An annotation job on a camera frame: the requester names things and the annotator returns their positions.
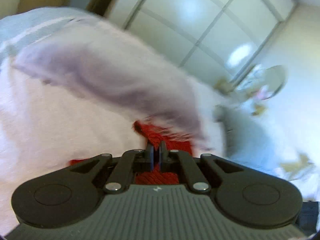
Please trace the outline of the red knit sweater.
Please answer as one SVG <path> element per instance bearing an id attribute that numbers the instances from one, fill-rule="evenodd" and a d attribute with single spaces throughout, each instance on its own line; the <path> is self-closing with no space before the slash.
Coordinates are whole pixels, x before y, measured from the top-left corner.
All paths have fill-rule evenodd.
<path id="1" fill-rule="evenodd" d="M 189 136 L 140 121 L 133 127 L 146 139 L 144 149 L 129 150 L 121 157 L 102 153 L 89 159 L 72 160 L 67 170 L 70 183 L 109 193 L 124 192 L 132 184 L 185 184 L 195 191 L 202 173 L 193 158 Z"/>

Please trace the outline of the light blue cushion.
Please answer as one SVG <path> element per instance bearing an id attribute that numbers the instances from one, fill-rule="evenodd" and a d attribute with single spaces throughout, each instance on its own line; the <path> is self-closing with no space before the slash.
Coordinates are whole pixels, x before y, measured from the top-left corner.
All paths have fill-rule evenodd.
<path id="1" fill-rule="evenodd" d="M 270 136 L 248 113 L 219 105 L 215 109 L 215 117 L 224 126 L 226 155 L 229 158 L 263 160 L 273 154 Z"/>

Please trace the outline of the white bed duvet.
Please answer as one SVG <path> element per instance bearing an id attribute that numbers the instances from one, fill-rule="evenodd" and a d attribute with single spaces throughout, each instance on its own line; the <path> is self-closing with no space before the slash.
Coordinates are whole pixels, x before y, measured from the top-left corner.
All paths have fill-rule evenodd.
<path id="1" fill-rule="evenodd" d="M 71 159 L 110 152 L 118 157 L 143 146 L 143 137 L 133 129 L 137 117 L 130 108 L 121 109 L 77 97 L 60 87 L 45 85 L 12 66 L 14 57 L 26 46 L 41 41 L 76 20 L 98 26 L 105 20 L 70 8 L 41 8 L 1 19 L 1 235 L 12 231 L 17 218 L 11 207 L 14 189 L 28 179 L 67 166 Z M 204 145 L 210 153 L 225 157 L 222 124 L 214 120 L 214 108 L 229 100 L 195 77 L 187 78 L 196 96 L 202 118 Z M 276 161 L 293 168 L 266 168 L 276 176 L 289 178 L 301 191 L 304 201 L 319 201 L 319 168 L 294 153 L 282 130 L 270 115 L 258 117 L 258 124 L 275 143 Z"/>

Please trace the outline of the lilac blanket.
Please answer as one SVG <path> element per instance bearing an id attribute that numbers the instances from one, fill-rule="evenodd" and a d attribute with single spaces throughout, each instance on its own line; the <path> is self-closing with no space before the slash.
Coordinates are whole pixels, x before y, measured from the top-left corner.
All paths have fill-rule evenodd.
<path id="1" fill-rule="evenodd" d="M 46 39 L 22 49 L 14 66 L 79 96 L 131 109 L 197 139 L 204 137 L 187 75 L 148 48 Z"/>

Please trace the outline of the round vanity mirror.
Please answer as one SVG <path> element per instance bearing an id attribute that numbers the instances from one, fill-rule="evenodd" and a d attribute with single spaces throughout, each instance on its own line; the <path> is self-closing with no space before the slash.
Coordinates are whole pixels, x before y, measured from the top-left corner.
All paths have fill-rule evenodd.
<path id="1" fill-rule="evenodd" d="M 267 100 L 276 96 L 286 85 L 287 74 L 283 65 L 267 68 L 261 83 L 261 99 Z"/>

